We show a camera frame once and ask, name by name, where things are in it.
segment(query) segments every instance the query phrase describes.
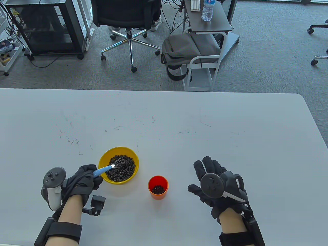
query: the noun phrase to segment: sneaker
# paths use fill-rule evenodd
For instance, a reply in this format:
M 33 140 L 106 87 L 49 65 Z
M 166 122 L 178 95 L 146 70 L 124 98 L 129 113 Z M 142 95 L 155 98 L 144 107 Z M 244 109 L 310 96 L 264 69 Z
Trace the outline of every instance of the sneaker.
M 163 19 L 162 19 L 162 16 L 160 16 L 157 21 L 153 22 L 150 30 L 151 31 L 156 31 L 158 29 L 159 25 L 162 24 L 162 23 L 163 23 Z

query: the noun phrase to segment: blue spoon handle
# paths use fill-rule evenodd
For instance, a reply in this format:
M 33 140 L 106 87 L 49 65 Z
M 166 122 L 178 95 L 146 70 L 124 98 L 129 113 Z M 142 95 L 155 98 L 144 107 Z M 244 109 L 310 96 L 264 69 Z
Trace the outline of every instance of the blue spoon handle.
M 106 166 L 106 167 L 97 169 L 96 171 L 93 172 L 93 177 L 96 178 L 99 175 L 101 175 L 102 173 L 104 173 L 104 172 L 106 172 L 106 171 L 108 171 L 110 169 L 112 169 L 112 166 Z

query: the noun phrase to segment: black cabinet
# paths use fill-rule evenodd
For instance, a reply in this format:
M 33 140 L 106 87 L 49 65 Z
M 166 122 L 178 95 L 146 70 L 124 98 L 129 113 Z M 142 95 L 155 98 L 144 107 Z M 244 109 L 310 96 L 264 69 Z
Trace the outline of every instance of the black cabinet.
M 6 8 L 32 55 L 83 57 L 86 41 L 72 0 L 8 0 Z

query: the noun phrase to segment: orange cup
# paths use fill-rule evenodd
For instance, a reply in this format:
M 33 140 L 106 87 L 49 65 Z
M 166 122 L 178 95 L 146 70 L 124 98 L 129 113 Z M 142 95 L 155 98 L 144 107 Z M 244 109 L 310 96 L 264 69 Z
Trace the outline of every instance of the orange cup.
M 152 189 L 157 185 L 163 186 L 163 188 L 165 189 L 164 193 L 159 195 L 152 193 Z M 155 200 L 162 200 L 166 196 L 166 192 L 168 189 L 169 189 L 169 183 L 166 180 L 166 178 L 162 176 L 154 176 L 148 182 L 148 190 L 152 198 L 154 198 Z

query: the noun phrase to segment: gray backpack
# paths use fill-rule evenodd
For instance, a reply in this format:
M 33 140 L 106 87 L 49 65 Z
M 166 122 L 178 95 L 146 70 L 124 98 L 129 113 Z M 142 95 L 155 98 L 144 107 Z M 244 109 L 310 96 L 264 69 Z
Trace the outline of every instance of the gray backpack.
M 221 49 L 213 42 L 212 34 L 184 33 L 168 36 L 162 44 L 161 63 L 165 64 L 166 72 L 171 80 L 182 80 L 188 74 L 173 75 L 169 69 L 176 70 L 183 64 L 188 64 L 196 56 L 219 55 Z M 214 63 L 218 58 L 198 59 L 194 63 Z

